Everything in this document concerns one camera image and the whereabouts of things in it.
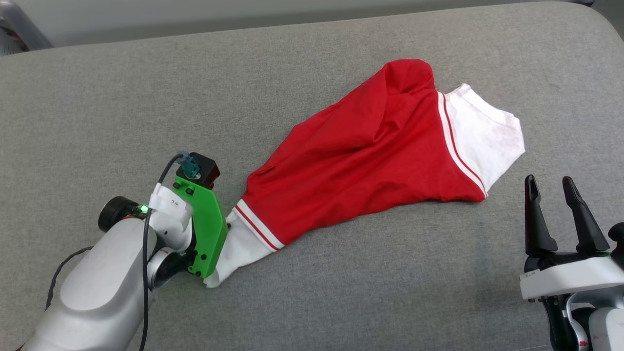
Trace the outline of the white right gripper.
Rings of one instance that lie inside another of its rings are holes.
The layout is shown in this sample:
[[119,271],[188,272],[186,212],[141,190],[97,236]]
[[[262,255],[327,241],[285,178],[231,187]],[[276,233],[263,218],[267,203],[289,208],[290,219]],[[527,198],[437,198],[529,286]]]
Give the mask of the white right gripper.
[[610,256],[584,257],[610,249],[602,230],[571,177],[562,178],[565,200],[573,214],[579,243],[577,253],[557,254],[540,208],[535,176],[525,178],[525,248],[528,258],[519,277],[524,300],[581,293],[620,286],[624,273]]

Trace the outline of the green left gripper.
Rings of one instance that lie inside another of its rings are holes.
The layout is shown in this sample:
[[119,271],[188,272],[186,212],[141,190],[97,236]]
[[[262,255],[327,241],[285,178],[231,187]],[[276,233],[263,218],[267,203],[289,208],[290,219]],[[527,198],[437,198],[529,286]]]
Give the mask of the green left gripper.
[[228,233],[220,202],[212,190],[180,176],[175,178],[173,191],[193,209],[192,240],[185,250],[190,256],[187,270],[196,277],[207,278],[215,271]]

